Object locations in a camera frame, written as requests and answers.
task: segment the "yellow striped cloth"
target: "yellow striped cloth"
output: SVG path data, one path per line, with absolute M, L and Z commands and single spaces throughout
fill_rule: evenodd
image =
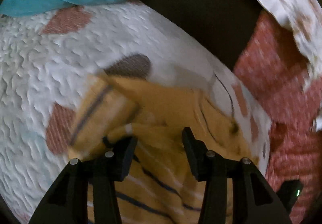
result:
M 126 136 L 138 138 L 129 175 L 115 183 L 123 223 L 198 222 L 205 183 L 191 174 L 182 144 L 184 127 L 225 158 L 257 161 L 236 121 L 198 89 L 107 75 L 91 76 L 88 82 L 88 93 L 72 125 L 69 157 L 88 160 L 103 154 L 104 136 L 110 143 Z M 230 222 L 231 182 L 227 196 Z M 95 222 L 92 199 L 89 185 L 88 217 Z

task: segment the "red towel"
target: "red towel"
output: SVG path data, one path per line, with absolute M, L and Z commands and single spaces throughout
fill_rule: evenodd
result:
M 322 190 L 322 136 L 310 129 L 322 100 L 322 79 L 303 92 L 306 64 L 292 33 L 263 11 L 234 67 L 273 121 L 266 179 L 275 191 L 284 180 L 299 178 L 304 184 L 290 215 L 293 224 L 301 222 Z

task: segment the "screw head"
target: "screw head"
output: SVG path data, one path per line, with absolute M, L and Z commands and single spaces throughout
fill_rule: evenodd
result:
M 242 161 L 242 163 L 247 164 L 247 165 L 248 164 L 251 164 L 251 162 L 252 162 L 249 158 L 246 158 L 246 157 L 245 158 L 242 158 L 241 161 Z
M 208 158 L 213 158 L 214 156 L 216 156 L 216 153 L 214 151 L 212 151 L 212 150 L 209 150 L 209 151 L 206 152 L 206 156 Z
M 77 159 L 77 158 L 73 158 L 73 159 L 71 159 L 71 160 L 69 161 L 69 163 L 70 163 L 71 165 L 76 165 L 76 164 L 78 163 L 78 159 Z
M 111 157 L 113 157 L 114 156 L 114 152 L 112 152 L 112 151 L 107 151 L 106 153 L 105 153 L 105 157 L 107 157 L 107 158 L 111 158 Z

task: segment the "pink patch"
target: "pink patch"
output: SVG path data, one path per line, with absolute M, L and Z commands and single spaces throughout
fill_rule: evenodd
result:
M 74 121 L 75 112 L 55 103 L 52 116 L 46 129 L 46 143 L 53 154 L 66 151 L 70 140 L 70 126 Z
M 91 20 L 91 14 L 84 12 L 82 6 L 58 10 L 54 17 L 42 30 L 43 34 L 66 34 L 77 32 Z
M 28 223 L 31 219 L 31 217 L 27 215 L 25 212 L 18 212 L 17 215 L 18 218 L 22 221 L 21 223 Z
M 258 140 L 259 130 L 253 115 L 251 116 L 251 131 L 252 131 L 252 142 L 255 142 Z
M 246 104 L 246 100 L 244 98 L 242 87 L 241 87 L 240 83 L 238 82 L 238 83 L 234 84 L 232 86 L 232 88 L 234 89 L 234 92 L 236 94 L 236 98 L 237 98 L 237 101 L 238 101 L 238 104 L 240 107 L 241 114 L 244 117 L 247 117 L 248 116 L 247 104 Z
M 144 3 L 142 3 L 139 0 L 128 0 L 129 3 L 135 4 L 135 5 L 144 5 Z

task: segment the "navy stripe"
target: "navy stripe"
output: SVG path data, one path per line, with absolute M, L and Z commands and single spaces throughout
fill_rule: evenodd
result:
M 201 211 L 201 208 L 194 208 L 194 207 L 191 207 L 187 204 L 182 204 L 182 206 L 186 209 L 186 210 L 190 210 L 190 211 L 194 211 L 194 212 L 200 212 Z
M 133 160 L 134 161 L 136 161 L 136 162 L 138 162 L 138 163 L 140 163 L 140 160 L 139 160 L 139 158 L 134 154 L 134 156 L 133 156 Z M 175 195 L 178 195 L 179 197 L 180 197 L 180 199 L 182 199 L 182 197 L 181 197 L 181 195 L 179 194 L 179 192 L 176 190 L 176 189 L 174 189 L 174 188 L 172 188 L 172 187 L 170 187 L 169 185 L 167 185 L 167 184 L 165 184 L 164 182 L 162 182 L 161 180 L 159 180 L 156 176 L 154 176 L 153 174 L 152 174 L 152 172 L 150 172 L 150 171 L 148 171 L 147 169 L 145 169 L 145 168 L 143 168 L 142 167 L 142 171 L 143 171 L 143 173 L 146 175 L 146 176 L 148 176 L 148 177 L 150 177 L 151 179 L 153 179 L 157 184 L 159 184 L 162 188 L 164 188 L 164 189 L 166 189 L 167 191 L 169 191 L 169 192 L 172 192 L 173 194 L 175 194 Z M 186 210 L 190 210 L 190 211 L 201 211 L 201 208 L 194 208 L 194 207 L 192 207 L 192 206 L 189 206 L 189 205 L 187 205 L 187 204 L 185 204 L 185 203 L 182 203 L 182 206 L 186 209 Z
M 133 155 L 133 160 L 135 160 L 136 162 L 140 163 L 139 158 L 135 154 Z
M 172 221 L 172 223 L 174 223 L 174 224 L 176 223 L 174 221 L 174 219 L 169 214 L 161 212 L 161 211 L 156 210 L 156 209 L 153 209 L 153 208 L 149 207 L 148 205 L 146 205 L 146 204 L 144 204 L 142 202 L 139 202 L 139 201 L 137 201 L 137 200 L 135 200 L 135 199 L 123 194 L 123 193 L 120 193 L 120 192 L 116 191 L 116 196 L 118 198 L 120 198 L 122 200 L 125 200 L 125 201 L 127 201 L 127 202 L 129 202 L 129 203 L 141 208 L 141 209 L 144 209 L 144 210 L 148 211 L 148 212 L 151 212 L 153 214 L 166 217 L 166 218 L 170 219 Z
M 69 143 L 70 145 L 73 145 L 74 144 L 74 142 L 76 141 L 77 135 L 83 129 L 83 127 L 84 127 L 85 123 L 87 122 L 88 118 L 92 115 L 92 113 L 95 111 L 95 109 L 97 108 L 97 106 L 103 101 L 105 95 L 107 93 L 109 93 L 112 89 L 113 89 L 113 87 L 111 85 L 107 85 L 107 86 L 105 86 L 104 89 L 102 89 L 102 91 L 99 93 L 99 95 L 97 95 L 96 99 L 91 104 L 91 106 L 89 107 L 89 109 L 86 111 L 85 115 L 83 116 L 83 118 L 81 119 L 81 121 L 78 123 L 78 125 L 76 126 L 75 131 L 71 135 L 71 137 L 70 137 L 70 143 Z
M 175 190 L 174 188 L 168 186 L 167 184 L 163 183 L 162 181 L 160 181 L 156 176 L 154 176 L 150 171 L 146 170 L 145 168 L 142 167 L 143 173 L 146 176 L 149 176 L 151 179 L 153 179 L 156 183 L 158 183 L 162 188 L 178 195 L 181 199 L 181 196 L 179 194 L 179 192 L 177 190 Z

